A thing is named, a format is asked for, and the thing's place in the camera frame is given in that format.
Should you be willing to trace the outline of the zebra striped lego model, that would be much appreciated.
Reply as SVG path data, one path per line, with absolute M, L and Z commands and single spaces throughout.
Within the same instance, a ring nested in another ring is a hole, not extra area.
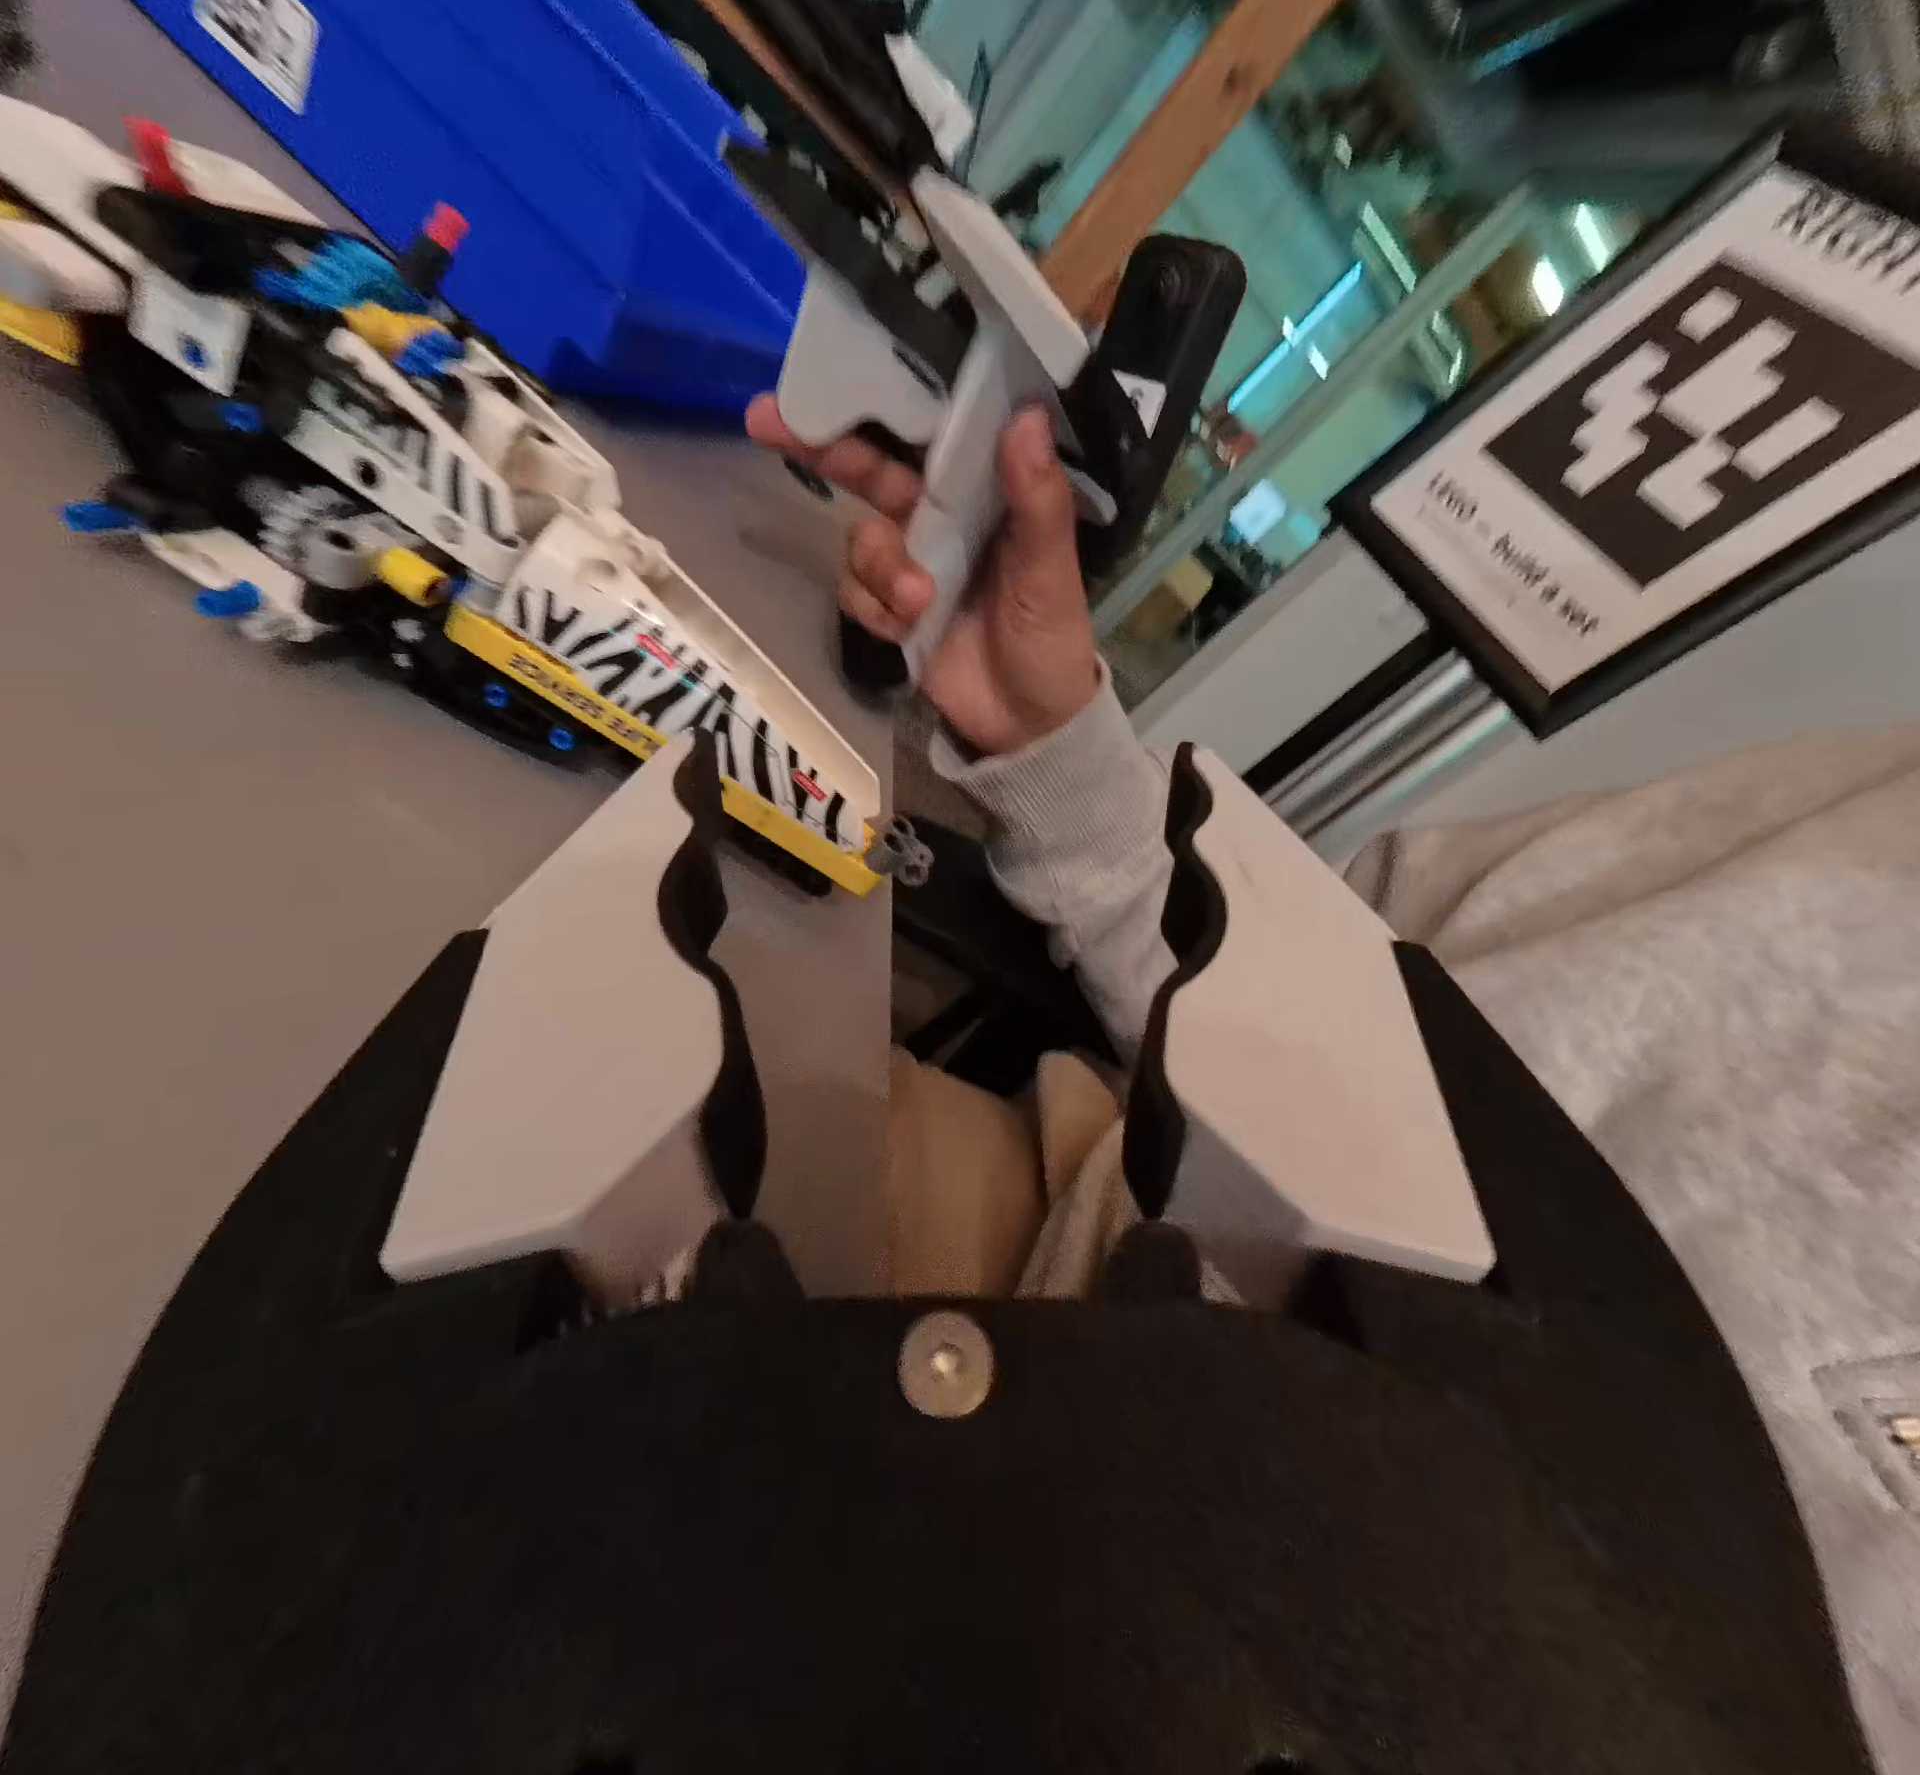
M 872 767 L 450 305 L 454 207 L 393 253 L 157 121 L 125 133 L 2 101 L 4 335 L 70 363 L 125 457 L 73 533 L 564 763 L 707 731 L 724 813 L 806 889 L 929 879 Z

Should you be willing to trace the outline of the person's grey sweatshirt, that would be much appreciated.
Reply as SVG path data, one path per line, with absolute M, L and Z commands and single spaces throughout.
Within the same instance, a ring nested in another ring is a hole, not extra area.
M 1345 877 L 1668 1239 L 1783 1456 L 1874 1758 L 1917 1770 L 1917 725 L 1397 827 Z

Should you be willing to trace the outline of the wooden post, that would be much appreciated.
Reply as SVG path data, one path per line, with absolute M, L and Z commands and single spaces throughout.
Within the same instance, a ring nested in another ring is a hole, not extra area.
M 1068 313 L 1106 317 L 1134 247 L 1340 0 L 1237 0 L 1042 257 Z

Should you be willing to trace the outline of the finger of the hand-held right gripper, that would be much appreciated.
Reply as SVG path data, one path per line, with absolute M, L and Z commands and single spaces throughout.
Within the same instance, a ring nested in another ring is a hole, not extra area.
M 804 445 L 864 435 L 900 459 L 940 437 L 979 333 L 964 303 L 930 303 L 884 259 L 852 273 L 806 259 L 781 365 L 779 413 Z

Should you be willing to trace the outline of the person's right hand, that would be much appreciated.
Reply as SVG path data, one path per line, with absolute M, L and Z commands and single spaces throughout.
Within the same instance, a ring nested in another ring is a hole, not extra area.
M 838 607 L 884 641 L 910 635 L 934 599 L 905 539 L 921 475 L 864 439 L 802 443 L 771 393 L 756 395 L 745 425 L 756 443 L 852 495 Z M 1027 405 L 1008 421 L 999 479 L 1003 513 L 990 555 L 921 669 L 925 699 L 972 759 L 1012 755 L 1065 729 L 1106 679 L 1079 559 L 1076 493 L 1047 407 Z

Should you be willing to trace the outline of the person's right forearm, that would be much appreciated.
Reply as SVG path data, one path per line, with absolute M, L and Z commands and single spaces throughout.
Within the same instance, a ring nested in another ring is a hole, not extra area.
M 956 733 L 930 741 L 934 771 L 986 817 L 986 863 L 1007 901 L 1049 935 L 1123 1067 L 1176 957 L 1163 917 L 1175 857 L 1166 839 L 1170 761 L 1150 749 L 1105 659 L 1065 727 L 1003 755 Z

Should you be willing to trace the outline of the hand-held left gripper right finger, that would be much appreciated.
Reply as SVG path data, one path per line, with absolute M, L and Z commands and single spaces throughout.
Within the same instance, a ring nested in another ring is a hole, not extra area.
M 1138 1211 L 1227 1283 L 1317 1257 L 1496 1263 L 1399 935 L 1213 751 L 1170 763 L 1157 989 L 1123 1119 Z

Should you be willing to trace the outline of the blue plastic bin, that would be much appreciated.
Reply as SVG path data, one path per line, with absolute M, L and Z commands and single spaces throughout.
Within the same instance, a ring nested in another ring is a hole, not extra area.
M 450 303 L 566 395 L 741 413 L 804 265 L 722 159 L 736 111 L 628 0 L 130 0 Z

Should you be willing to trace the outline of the black framed printed tag sign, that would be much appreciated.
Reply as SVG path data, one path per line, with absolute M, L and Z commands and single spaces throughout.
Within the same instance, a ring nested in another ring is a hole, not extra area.
M 1917 517 L 1918 173 L 1769 129 L 1339 491 L 1554 735 Z

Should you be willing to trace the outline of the person's beige pants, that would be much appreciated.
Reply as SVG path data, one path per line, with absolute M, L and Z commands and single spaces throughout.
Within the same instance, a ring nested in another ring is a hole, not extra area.
M 902 1297 L 1080 1299 L 1141 1223 L 1114 1075 L 1076 1051 L 1000 1097 L 891 1051 L 884 1209 Z

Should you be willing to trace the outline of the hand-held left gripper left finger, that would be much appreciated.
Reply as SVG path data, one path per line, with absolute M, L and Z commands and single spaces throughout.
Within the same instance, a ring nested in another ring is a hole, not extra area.
M 768 1127 L 715 943 L 712 731 L 675 735 L 505 899 L 380 1251 L 397 1283 L 537 1255 L 663 1283 L 756 1213 Z

